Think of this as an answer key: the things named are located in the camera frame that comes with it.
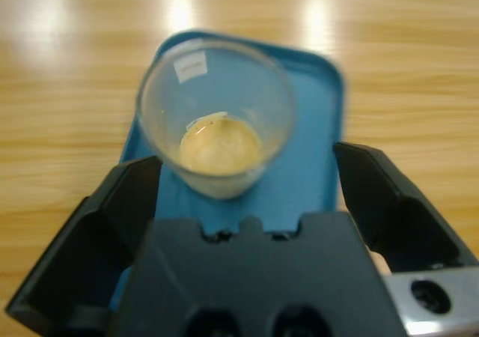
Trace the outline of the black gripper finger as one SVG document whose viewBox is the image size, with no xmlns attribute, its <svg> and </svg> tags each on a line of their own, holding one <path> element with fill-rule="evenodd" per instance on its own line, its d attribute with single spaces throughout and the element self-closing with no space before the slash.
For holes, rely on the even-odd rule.
<svg viewBox="0 0 479 337">
<path fill-rule="evenodd" d="M 478 265 L 478 259 L 425 194 L 381 150 L 334 146 L 348 211 L 367 247 L 391 272 Z"/>
<path fill-rule="evenodd" d="M 39 336 L 105 336 L 109 303 L 153 221 L 162 164 L 116 165 L 52 239 L 5 311 Z"/>
</svg>

